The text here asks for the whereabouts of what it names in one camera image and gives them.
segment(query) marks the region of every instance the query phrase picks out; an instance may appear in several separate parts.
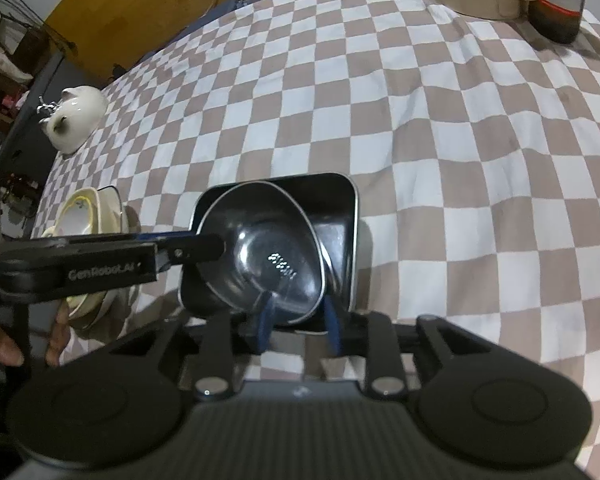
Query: brown glass bottle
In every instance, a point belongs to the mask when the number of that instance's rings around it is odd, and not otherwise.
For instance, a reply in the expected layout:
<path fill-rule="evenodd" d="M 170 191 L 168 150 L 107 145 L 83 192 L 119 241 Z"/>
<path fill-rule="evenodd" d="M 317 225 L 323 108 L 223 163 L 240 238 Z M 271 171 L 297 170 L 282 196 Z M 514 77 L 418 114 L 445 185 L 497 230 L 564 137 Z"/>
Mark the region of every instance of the brown glass bottle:
<path fill-rule="evenodd" d="M 535 0 L 529 2 L 531 25 L 549 40 L 571 43 L 580 31 L 584 0 Z"/>

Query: yellow wall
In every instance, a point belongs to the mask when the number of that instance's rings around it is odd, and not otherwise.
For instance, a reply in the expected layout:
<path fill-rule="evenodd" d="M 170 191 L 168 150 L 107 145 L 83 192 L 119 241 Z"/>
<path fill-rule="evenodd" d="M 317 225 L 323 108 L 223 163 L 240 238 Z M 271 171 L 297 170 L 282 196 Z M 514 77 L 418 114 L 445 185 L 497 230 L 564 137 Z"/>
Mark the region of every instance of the yellow wall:
<path fill-rule="evenodd" d="M 76 43 L 75 61 L 104 81 L 114 63 L 131 67 L 200 17 L 211 1 L 62 0 L 46 22 Z"/>

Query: tablecloth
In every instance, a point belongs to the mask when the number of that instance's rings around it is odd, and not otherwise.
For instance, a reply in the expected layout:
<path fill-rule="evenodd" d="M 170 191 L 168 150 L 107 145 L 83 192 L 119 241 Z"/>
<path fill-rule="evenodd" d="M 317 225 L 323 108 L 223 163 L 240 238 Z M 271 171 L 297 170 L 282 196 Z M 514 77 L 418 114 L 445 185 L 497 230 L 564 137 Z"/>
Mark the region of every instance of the tablecloth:
<path fill-rule="evenodd" d="M 594 413 L 578 463 L 599 476 L 600 23 L 584 18 L 557 46 L 434 0 L 238 9 L 105 90 L 100 128 L 53 166 L 35 233 L 82 186 L 117 186 L 161 231 L 188 228 L 209 186 L 349 174 L 357 307 L 444 316 L 568 375 Z M 163 315 L 178 279 L 142 286 L 126 330 Z M 267 353 L 250 374 L 301 369 Z"/>

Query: black tray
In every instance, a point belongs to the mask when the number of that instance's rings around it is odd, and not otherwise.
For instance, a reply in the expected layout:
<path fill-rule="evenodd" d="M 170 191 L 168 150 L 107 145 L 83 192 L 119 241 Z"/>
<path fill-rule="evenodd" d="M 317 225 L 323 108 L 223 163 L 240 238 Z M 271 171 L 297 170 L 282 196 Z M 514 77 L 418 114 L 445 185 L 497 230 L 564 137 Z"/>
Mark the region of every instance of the black tray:
<path fill-rule="evenodd" d="M 285 176 L 268 180 L 288 192 L 304 209 L 331 258 L 338 283 L 338 290 L 331 294 L 339 305 L 352 310 L 356 291 L 356 248 L 360 216 L 355 184 L 340 173 Z M 211 187 L 200 196 L 191 219 L 191 231 L 198 230 L 202 217 L 212 203 L 236 184 Z M 178 295 L 182 306 L 195 317 L 206 319 L 219 308 L 228 308 L 206 286 L 196 266 L 182 267 Z M 293 329 L 321 332 L 324 324 L 320 319 L 312 318 L 295 325 Z"/>

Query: table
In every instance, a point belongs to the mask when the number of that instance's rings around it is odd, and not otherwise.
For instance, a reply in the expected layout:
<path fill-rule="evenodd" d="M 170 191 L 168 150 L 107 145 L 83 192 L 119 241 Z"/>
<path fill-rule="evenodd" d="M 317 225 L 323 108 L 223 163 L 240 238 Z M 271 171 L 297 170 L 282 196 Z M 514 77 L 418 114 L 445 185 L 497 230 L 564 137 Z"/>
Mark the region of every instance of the table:
<path fill-rule="evenodd" d="M 188 228 L 209 186 L 350 174 L 358 308 L 445 316 L 568 375 L 594 413 L 578 463 L 600 475 L 591 13 L 564 47 L 523 20 L 467 18 L 434 0 L 265 0 L 171 44 L 106 95 L 100 128 L 56 159 L 35 233 L 82 186 L 116 185 L 158 231 Z M 125 330 L 170 312 L 178 277 L 142 286 Z M 83 349 L 74 338 L 68 353 Z M 248 373 L 301 369 L 298 356 L 268 352 Z M 351 363 L 332 372 L 352 374 Z"/>

